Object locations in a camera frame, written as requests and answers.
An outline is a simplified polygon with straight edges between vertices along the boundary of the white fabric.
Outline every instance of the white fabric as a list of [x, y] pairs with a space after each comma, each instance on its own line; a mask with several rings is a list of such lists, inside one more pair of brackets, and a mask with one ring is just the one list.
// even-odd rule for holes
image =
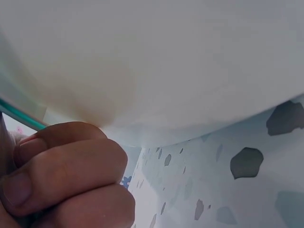
[[164, 146], [304, 92], [303, 21], [302, 0], [2, 1], [0, 69], [49, 124]]

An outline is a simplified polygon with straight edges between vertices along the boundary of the teal strap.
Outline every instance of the teal strap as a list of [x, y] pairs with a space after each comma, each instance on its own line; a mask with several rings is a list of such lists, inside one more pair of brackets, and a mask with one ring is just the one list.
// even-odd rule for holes
[[46, 127], [43, 123], [33, 119], [24, 112], [11, 106], [1, 98], [0, 98], [0, 111], [36, 131], [42, 130]]

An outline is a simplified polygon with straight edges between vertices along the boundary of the fingernail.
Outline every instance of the fingernail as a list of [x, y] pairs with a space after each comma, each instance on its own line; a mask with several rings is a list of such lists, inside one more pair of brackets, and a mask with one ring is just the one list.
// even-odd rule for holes
[[32, 194], [32, 184], [25, 173], [6, 178], [3, 181], [2, 189], [5, 198], [13, 206], [20, 206]]
[[34, 138], [32, 140], [25, 140], [15, 148], [14, 162], [16, 167], [21, 167], [27, 163], [35, 155], [46, 151], [48, 149], [47, 144], [40, 138]]

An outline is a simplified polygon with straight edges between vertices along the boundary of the pink print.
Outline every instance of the pink print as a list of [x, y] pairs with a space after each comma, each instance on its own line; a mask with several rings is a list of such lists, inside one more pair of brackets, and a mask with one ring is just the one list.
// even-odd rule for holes
[[18, 126], [18, 127], [17, 127], [17, 132], [20, 133], [20, 134], [23, 134], [22, 128]]

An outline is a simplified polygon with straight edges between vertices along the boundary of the hand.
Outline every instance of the hand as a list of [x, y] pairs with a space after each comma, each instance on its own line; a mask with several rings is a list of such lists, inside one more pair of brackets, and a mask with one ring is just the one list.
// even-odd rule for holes
[[[0, 183], [0, 228], [131, 227], [134, 198], [119, 185], [127, 156], [98, 128], [50, 126], [21, 140], [13, 160], [16, 170]], [[13, 216], [31, 222], [21, 226]]]

